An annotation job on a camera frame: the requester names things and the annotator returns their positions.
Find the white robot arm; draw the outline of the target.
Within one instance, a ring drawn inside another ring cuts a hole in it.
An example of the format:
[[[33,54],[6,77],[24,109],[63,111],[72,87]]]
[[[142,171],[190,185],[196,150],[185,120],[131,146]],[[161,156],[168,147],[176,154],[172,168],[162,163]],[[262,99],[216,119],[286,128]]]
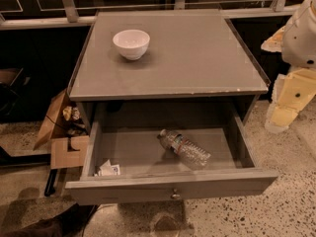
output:
[[[265,128],[271,133],[287,129],[316,95],[316,0],[304,0],[286,24],[261,45],[280,52],[290,65],[274,82]]]

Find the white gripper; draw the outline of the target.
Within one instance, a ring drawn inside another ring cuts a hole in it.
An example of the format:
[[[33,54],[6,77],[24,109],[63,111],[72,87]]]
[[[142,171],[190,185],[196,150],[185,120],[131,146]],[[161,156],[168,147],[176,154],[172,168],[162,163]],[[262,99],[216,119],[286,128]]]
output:
[[[292,66],[286,75],[279,74],[274,83],[265,129],[280,133],[289,128],[298,114],[316,96],[316,15],[311,3],[302,5],[287,21],[266,39],[261,49],[281,52]]]

